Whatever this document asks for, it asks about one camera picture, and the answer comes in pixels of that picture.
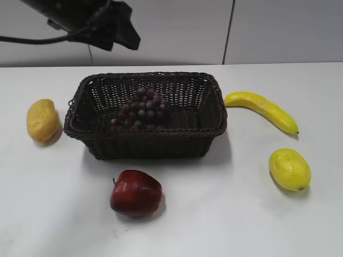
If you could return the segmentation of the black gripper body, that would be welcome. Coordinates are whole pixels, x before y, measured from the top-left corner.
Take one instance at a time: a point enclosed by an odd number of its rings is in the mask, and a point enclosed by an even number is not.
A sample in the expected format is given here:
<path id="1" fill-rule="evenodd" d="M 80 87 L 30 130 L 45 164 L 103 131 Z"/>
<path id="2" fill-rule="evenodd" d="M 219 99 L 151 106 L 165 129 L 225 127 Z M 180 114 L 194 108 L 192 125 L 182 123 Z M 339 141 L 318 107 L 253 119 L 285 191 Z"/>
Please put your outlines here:
<path id="1" fill-rule="evenodd" d="M 69 39 L 112 51 L 115 43 L 138 50 L 140 36 L 131 23 L 132 8 L 124 1 L 27 0 L 24 4 L 47 18 L 47 24 L 68 34 L 88 30 Z"/>

